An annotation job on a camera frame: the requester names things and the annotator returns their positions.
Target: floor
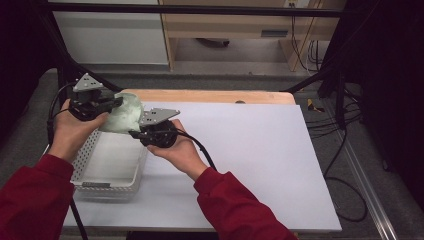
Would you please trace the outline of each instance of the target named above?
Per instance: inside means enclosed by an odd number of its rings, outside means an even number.
[[[196,39],[180,41],[177,62],[172,72],[163,70],[138,73],[111,73],[104,76],[122,87],[169,88],[169,89],[222,89],[279,91],[294,85],[313,74],[299,69],[290,72],[280,46],[274,40],[231,39],[228,47],[205,43]],[[325,44],[320,45],[321,55]],[[13,134],[0,149],[0,186],[22,165],[32,166],[46,146],[44,139],[45,112],[54,95],[55,75],[45,74],[29,103],[28,111],[17,122]],[[328,120],[332,99],[322,100],[316,95],[319,83],[308,86],[295,94],[308,126],[323,125]],[[348,86],[357,91],[355,85]],[[315,108],[308,108],[312,100]],[[355,105],[348,108],[346,117],[356,116]],[[337,132],[316,138],[335,128],[328,125],[310,131],[318,161],[324,171],[337,152],[341,140]],[[374,186],[386,214],[396,231],[397,239],[424,239],[424,214],[414,203],[399,176],[385,172],[381,157],[369,136],[366,126],[359,120],[348,127],[348,139]],[[34,141],[33,136],[40,136]],[[329,176],[340,177],[357,188],[356,180],[343,150],[329,172]],[[335,208],[344,216],[357,218],[364,210],[360,198],[338,182],[329,181],[330,194]],[[353,223],[340,219],[343,231],[331,234],[300,233],[300,239],[382,239],[370,214]],[[126,232],[109,232],[88,229],[90,239],[125,239]],[[62,240],[80,239],[75,229],[64,229]],[[139,239],[151,239],[148,236]]]

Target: table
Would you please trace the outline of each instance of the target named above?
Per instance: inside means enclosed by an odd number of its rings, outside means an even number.
[[[306,125],[291,94],[126,91],[137,94],[148,108],[181,110],[178,118],[186,130],[208,149],[218,170],[233,172],[292,231],[341,230]],[[248,104],[233,104],[236,101]],[[253,129],[246,129],[246,123]],[[137,146],[139,143],[131,141],[125,144]],[[197,194],[192,185],[193,182],[185,174],[150,154],[140,191],[131,201],[99,203],[79,199],[77,194],[75,200],[86,227],[213,231],[196,203]],[[75,226],[70,212],[64,226]]]

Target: gray floor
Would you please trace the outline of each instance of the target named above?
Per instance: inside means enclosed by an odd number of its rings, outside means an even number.
[[[168,89],[223,89],[278,91],[292,86],[308,76],[305,71],[287,71],[285,58],[279,45],[273,41],[231,40],[228,48],[205,46],[199,41],[187,39],[180,42],[176,69],[173,73],[156,71],[142,73],[108,73],[104,76],[125,88],[168,88]],[[12,134],[0,149],[0,186],[20,166],[32,166],[47,145],[45,120],[48,107],[56,89],[54,74],[45,74],[40,80],[26,114],[17,121]],[[307,99],[316,105],[318,84],[309,86],[295,94],[297,104],[302,107],[305,121],[328,118],[327,113],[309,111]],[[365,126],[356,122],[348,128],[358,158],[365,168],[399,239],[424,239],[424,214],[415,204],[399,176],[383,171],[381,157],[376,151]],[[313,145],[322,169],[325,169],[340,144],[336,134],[313,140]],[[330,171],[356,185],[343,154]],[[352,191],[329,182],[329,189],[338,211],[352,217],[362,211],[359,199]],[[373,219],[368,217],[360,223],[341,220],[343,231],[331,234],[300,234],[301,239],[381,239]],[[75,236],[75,230],[65,230],[62,239]],[[90,236],[113,236],[119,239],[124,232],[89,231]]]

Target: white table surface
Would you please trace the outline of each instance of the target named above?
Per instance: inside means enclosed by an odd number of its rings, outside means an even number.
[[[218,171],[231,171],[290,230],[341,230],[299,106],[144,104],[146,109],[180,110],[176,118],[206,147]],[[121,154],[127,155],[132,154],[128,150],[131,146],[134,153],[141,147],[141,143],[130,136],[120,136],[119,141],[108,141],[104,146],[98,145],[96,150],[107,151],[110,146],[116,149],[116,144],[125,145],[126,151]],[[144,167],[140,190],[129,202],[87,201],[75,194],[81,219],[87,227],[156,231],[211,229],[196,198],[192,180],[151,153]],[[75,225],[69,211],[64,226]]]

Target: black curtain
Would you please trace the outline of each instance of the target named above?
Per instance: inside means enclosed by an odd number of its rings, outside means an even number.
[[[36,4],[32,0],[0,1],[0,143],[23,113],[39,78],[48,69],[62,65]],[[43,16],[63,44],[53,14],[45,12]]]
[[[355,36],[357,41],[339,68],[347,82],[362,86],[364,121],[386,167],[399,173],[422,209],[423,13],[424,1],[421,0],[380,1]],[[349,19],[340,21],[328,49],[329,56],[340,51],[358,26],[359,23]],[[325,79],[321,90],[334,90],[336,81]]]

